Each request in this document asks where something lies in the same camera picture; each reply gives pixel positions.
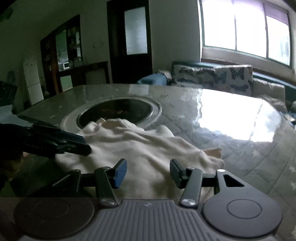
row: garment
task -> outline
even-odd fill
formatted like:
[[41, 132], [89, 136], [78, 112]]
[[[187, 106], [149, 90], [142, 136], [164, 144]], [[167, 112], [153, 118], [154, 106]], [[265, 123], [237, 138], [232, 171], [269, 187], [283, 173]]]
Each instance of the garment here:
[[[183, 190], [176, 187], [170, 176], [169, 163], [173, 158], [184, 168], [196, 167], [205, 173], [213, 174], [223, 168], [221, 149], [202, 151], [175, 137], [166, 126], [144, 131], [127, 120], [100, 119], [90, 122], [78, 134], [84, 136], [92, 153], [87, 157], [59, 154], [57, 164], [65, 171], [80, 169], [90, 173], [99, 167], [113, 167], [125, 158], [127, 174], [121, 187], [114, 190], [118, 198], [178, 200]], [[94, 188], [87, 191], [95, 196]], [[200, 200], [204, 201], [209, 194], [210, 188], [203, 188]]]

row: gray ribbed surface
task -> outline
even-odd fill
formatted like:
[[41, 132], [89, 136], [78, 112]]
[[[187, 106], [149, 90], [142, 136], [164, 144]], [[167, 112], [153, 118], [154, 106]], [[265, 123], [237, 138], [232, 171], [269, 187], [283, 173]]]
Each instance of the gray ribbed surface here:
[[[28, 237], [22, 241], [34, 240]], [[105, 209], [75, 237], [64, 241], [225, 241], [213, 232], [190, 209], [177, 206], [172, 200], [124, 200], [114, 209]], [[274, 241], [273, 237], [262, 239]]]

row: glossy table surface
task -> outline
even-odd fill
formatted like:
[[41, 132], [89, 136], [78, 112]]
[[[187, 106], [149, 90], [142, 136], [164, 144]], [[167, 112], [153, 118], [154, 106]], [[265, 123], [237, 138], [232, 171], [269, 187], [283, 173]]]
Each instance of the glossy table surface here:
[[60, 126], [65, 116], [84, 104], [123, 96], [150, 98], [162, 106], [162, 115], [147, 129], [166, 125], [198, 148], [222, 148], [225, 169], [282, 206], [279, 237], [296, 239], [296, 132], [264, 100], [172, 86], [84, 85], [21, 115]]

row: window sill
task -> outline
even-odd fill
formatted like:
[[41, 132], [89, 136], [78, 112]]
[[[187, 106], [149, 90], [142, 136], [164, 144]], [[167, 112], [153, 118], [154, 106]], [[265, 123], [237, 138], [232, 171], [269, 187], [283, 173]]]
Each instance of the window sill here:
[[271, 73], [286, 82], [295, 83], [294, 70], [284, 64], [271, 61], [262, 57], [238, 53], [233, 50], [215, 47], [202, 47], [202, 59], [228, 62], [231, 64], [251, 64], [253, 68]]

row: blue cloth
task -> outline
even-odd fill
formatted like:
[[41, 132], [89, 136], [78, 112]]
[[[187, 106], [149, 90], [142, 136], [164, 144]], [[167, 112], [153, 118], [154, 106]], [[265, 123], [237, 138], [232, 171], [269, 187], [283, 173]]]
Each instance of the blue cloth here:
[[141, 78], [137, 82], [138, 84], [145, 85], [167, 85], [167, 78], [164, 74], [151, 74], [146, 77]]

